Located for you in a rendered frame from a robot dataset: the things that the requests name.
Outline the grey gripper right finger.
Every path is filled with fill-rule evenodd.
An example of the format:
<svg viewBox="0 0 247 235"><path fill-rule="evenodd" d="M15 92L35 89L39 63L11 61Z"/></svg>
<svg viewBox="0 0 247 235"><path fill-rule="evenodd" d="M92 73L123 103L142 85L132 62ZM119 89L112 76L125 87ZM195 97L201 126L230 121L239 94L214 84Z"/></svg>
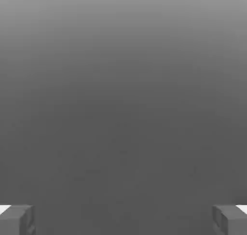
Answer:
<svg viewBox="0 0 247 235"><path fill-rule="evenodd" d="M213 205L215 235L247 235L247 205Z"/></svg>

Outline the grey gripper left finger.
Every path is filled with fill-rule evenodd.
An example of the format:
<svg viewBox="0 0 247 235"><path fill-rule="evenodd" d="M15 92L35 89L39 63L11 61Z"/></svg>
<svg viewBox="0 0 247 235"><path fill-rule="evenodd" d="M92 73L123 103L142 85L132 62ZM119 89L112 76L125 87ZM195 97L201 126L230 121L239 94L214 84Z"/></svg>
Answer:
<svg viewBox="0 0 247 235"><path fill-rule="evenodd" d="M36 235L34 205L0 205L0 235Z"/></svg>

